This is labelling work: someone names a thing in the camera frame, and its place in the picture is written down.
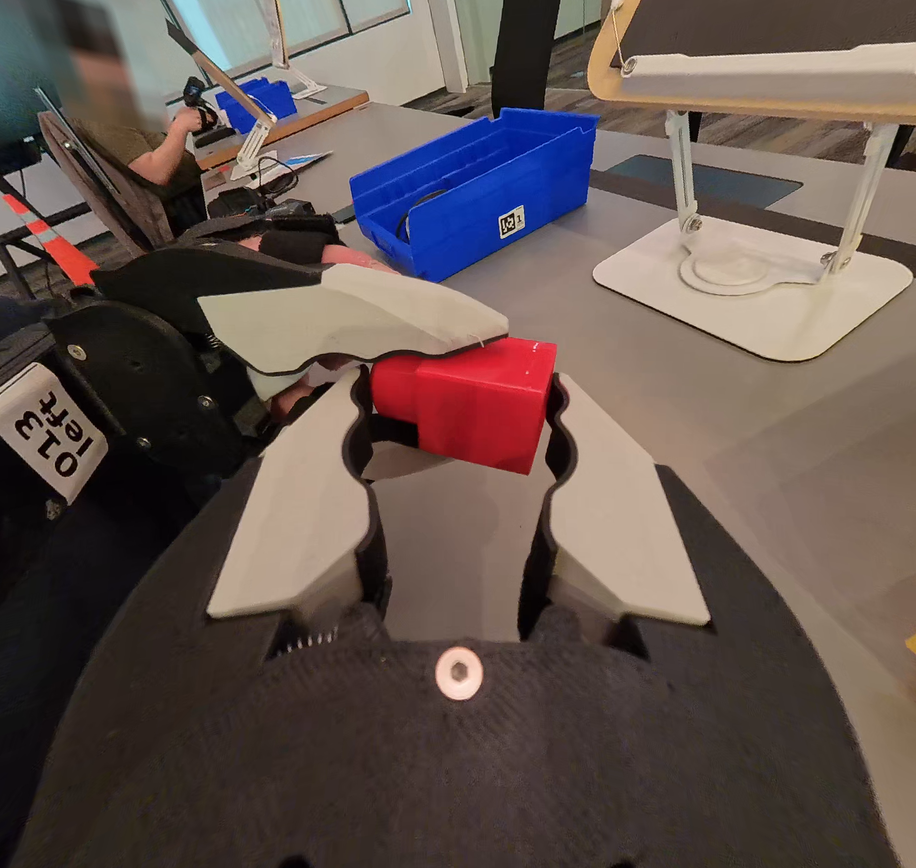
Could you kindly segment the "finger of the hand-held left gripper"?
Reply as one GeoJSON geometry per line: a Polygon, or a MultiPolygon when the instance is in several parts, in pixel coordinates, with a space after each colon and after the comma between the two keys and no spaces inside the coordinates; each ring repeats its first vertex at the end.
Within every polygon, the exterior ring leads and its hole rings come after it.
{"type": "Polygon", "coordinates": [[[335,265],[318,283],[200,297],[212,333],[266,377],[339,355],[375,362],[394,354],[447,356],[509,335],[501,313],[440,284],[335,265]]]}
{"type": "Polygon", "coordinates": [[[246,375],[266,409],[293,409],[301,400],[313,399],[314,404],[323,402],[327,393],[337,393],[336,382],[346,379],[351,369],[371,370],[373,365],[367,361],[344,361],[341,367],[331,370],[314,362],[301,373],[278,375],[267,375],[247,367],[246,375]]]}

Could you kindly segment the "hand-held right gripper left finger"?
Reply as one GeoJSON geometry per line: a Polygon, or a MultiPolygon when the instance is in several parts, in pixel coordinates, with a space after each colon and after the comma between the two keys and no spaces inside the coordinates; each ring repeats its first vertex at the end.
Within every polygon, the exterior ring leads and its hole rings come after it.
{"type": "Polygon", "coordinates": [[[207,614],[287,612],[324,627],[390,592],[375,492],[370,375],[351,369],[288,419],[261,456],[207,614]]]}

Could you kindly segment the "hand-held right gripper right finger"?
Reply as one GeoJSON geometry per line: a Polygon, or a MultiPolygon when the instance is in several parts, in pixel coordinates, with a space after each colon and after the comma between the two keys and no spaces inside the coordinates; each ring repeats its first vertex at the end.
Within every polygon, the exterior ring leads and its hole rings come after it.
{"type": "Polygon", "coordinates": [[[544,494],[520,588],[518,631],[551,603],[606,621],[703,628],[712,617],[650,454],[566,373],[552,378],[544,494]]]}

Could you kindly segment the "red toy block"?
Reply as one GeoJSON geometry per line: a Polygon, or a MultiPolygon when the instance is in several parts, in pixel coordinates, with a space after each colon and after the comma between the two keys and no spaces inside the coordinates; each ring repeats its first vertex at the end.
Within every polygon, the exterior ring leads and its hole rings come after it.
{"type": "Polygon", "coordinates": [[[448,357],[377,362],[370,383],[382,430],[432,455],[527,475],[557,350],[554,343],[504,338],[448,357]]]}

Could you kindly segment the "person's left forearm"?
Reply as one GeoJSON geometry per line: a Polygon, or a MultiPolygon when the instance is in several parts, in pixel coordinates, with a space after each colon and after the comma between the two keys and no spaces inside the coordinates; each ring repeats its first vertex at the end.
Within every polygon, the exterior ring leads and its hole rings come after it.
{"type": "Polygon", "coordinates": [[[210,218],[179,235],[177,245],[238,244],[295,266],[317,265],[325,251],[343,245],[328,214],[245,212],[210,218]]]}

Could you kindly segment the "person's left hand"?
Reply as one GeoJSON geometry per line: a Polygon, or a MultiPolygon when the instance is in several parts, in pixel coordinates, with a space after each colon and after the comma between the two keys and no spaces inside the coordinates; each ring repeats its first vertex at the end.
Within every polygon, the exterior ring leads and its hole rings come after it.
{"type": "Polygon", "coordinates": [[[397,270],[394,270],[385,262],[343,244],[327,244],[323,248],[322,264],[326,266],[347,265],[363,267],[380,272],[397,274],[397,270]]]}

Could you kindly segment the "blue plastic bin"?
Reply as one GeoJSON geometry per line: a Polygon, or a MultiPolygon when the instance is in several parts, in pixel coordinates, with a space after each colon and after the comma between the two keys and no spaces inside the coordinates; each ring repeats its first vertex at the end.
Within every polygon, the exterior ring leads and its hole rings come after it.
{"type": "MultiPolygon", "coordinates": [[[[263,111],[272,114],[278,120],[285,119],[297,113],[296,103],[293,99],[289,85],[285,81],[271,82],[266,77],[242,83],[240,89],[251,98],[263,111]]],[[[238,103],[229,93],[220,92],[215,95],[215,102],[226,122],[238,134],[248,134],[255,126],[256,117],[238,103]]]]}
{"type": "Polygon", "coordinates": [[[582,207],[598,117],[506,108],[350,180],[362,234],[434,283],[582,207]]]}

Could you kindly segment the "office chair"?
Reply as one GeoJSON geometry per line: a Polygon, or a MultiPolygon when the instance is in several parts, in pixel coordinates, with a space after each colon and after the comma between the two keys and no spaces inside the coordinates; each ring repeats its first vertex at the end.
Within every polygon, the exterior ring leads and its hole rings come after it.
{"type": "Polygon", "coordinates": [[[53,159],[127,252],[138,257],[172,244],[160,199],[86,145],[40,87],[34,93],[44,106],[38,121],[53,159]]]}

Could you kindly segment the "long wooden table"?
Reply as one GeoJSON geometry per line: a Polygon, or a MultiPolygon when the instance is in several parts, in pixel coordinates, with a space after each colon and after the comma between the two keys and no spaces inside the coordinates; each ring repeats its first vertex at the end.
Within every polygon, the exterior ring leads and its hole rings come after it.
{"type": "MultiPolygon", "coordinates": [[[[367,92],[339,86],[330,86],[316,97],[295,100],[296,112],[279,119],[267,136],[262,150],[267,151],[269,145],[369,102],[367,92]]],[[[245,139],[244,135],[234,133],[207,146],[196,148],[194,155],[197,164],[203,171],[208,171],[219,165],[235,162],[245,139]]]]}

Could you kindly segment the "black pillar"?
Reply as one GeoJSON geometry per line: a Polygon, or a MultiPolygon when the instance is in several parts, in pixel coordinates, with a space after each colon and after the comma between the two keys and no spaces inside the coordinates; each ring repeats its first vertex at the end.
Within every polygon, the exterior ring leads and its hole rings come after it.
{"type": "Polygon", "coordinates": [[[503,0],[491,85],[494,118],[542,110],[562,0],[503,0]]]}

